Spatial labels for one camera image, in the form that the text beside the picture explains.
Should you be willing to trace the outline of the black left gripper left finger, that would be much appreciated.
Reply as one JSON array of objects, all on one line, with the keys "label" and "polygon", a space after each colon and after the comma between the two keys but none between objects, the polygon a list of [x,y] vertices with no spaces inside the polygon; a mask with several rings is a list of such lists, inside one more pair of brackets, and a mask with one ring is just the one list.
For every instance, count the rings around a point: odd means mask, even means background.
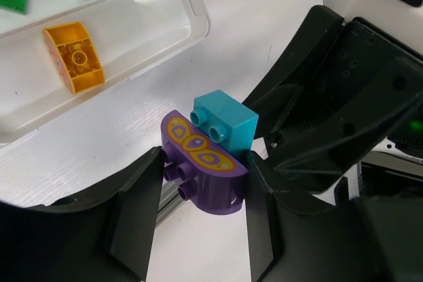
[{"label": "black left gripper left finger", "polygon": [[145,281],[164,162],[154,147],[51,205],[1,204],[2,281]]}]

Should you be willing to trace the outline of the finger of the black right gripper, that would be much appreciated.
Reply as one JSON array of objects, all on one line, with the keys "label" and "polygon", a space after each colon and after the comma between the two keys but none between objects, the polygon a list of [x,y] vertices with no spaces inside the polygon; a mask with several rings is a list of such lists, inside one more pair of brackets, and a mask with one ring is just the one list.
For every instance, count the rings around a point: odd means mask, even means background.
[{"label": "finger of the black right gripper", "polygon": [[268,158],[279,173],[343,175],[422,104],[421,90],[361,90],[312,132]]},{"label": "finger of the black right gripper", "polygon": [[269,147],[299,143],[331,150],[347,142],[338,115],[342,72],[335,69],[344,18],[324,5],[309,9],[286,49],[243,104],[259,115],[256,137]]}]

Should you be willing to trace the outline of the teal lego brick front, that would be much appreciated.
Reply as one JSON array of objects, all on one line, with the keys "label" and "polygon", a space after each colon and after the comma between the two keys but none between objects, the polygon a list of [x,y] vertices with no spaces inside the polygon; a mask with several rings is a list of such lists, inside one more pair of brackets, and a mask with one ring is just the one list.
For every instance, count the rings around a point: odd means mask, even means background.
[{"label": "teal lego brick front", "polygon": [[241,160],[252,147],[258,114],[222,90],[194,99],[190,121],[232,157]]}]

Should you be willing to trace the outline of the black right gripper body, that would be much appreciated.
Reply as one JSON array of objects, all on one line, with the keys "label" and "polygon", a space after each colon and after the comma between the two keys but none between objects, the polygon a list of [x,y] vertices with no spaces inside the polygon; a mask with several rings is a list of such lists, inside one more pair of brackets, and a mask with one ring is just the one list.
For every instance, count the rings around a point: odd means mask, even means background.
[{"label": "black right gripper body", "polygon": [[422,101],[422,60],[362,20],[307,17],[299,150],[370,150]]}]

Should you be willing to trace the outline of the purple lego brick front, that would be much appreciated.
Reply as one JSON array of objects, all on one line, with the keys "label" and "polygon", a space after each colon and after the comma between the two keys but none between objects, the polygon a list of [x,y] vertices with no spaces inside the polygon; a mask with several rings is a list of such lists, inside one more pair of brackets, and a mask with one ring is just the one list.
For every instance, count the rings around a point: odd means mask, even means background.
[{"label": "purple lego brick front", "polygon": [[248,170],[180,112],[161,122],[163,177],[179,196],[212,215],[228,215],[243,205]]}]

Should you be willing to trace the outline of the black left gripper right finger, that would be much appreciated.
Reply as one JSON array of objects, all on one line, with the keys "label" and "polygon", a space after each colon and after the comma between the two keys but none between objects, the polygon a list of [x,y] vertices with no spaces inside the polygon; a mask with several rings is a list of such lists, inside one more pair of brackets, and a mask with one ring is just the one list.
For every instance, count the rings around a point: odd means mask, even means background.
[{"label": "black left gripper right finger", "polygon": [[422,200],[365,197],[331,205],[247,154],[253,281],[421,281]]}]

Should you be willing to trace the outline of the yellow lego brick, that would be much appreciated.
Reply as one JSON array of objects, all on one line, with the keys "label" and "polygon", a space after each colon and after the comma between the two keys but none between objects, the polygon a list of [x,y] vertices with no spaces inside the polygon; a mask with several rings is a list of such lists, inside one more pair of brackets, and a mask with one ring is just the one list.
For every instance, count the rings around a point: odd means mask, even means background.
[{"label": "yellow lego brick", "polygon": [[72,94],[105,83],[104,71],[85,26],[71,22],[42,31],[49,55]]}]

